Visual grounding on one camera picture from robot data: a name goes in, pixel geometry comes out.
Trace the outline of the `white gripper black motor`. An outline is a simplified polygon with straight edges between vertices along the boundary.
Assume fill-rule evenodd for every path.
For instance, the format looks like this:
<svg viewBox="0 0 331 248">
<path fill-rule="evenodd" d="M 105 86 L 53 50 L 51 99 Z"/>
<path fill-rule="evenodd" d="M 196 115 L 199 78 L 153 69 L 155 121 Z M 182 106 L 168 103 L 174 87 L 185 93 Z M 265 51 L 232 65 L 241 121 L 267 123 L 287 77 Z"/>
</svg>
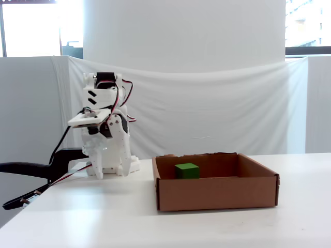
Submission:
<svg viewBox="0 0 331 248">
<path fill-rule="evenodd" d="M 131 167 L 131 151 L 129 145 L 129 120 L 128 110 L 124 105 L 116 108 L 113 114 L 110 109 L 93 110 L 93 122 L 89 124 L 89 135 L 100 133 L 105 138 L 115 138 L 121 134 L 118 139 L 119 153 L 121 157 L 123 176 L 128 176 Z M 95 146 L 90 150 L 89 157 L 96 177 L 103 179 L 102 172 L 102 150 Z"/>
</svg>

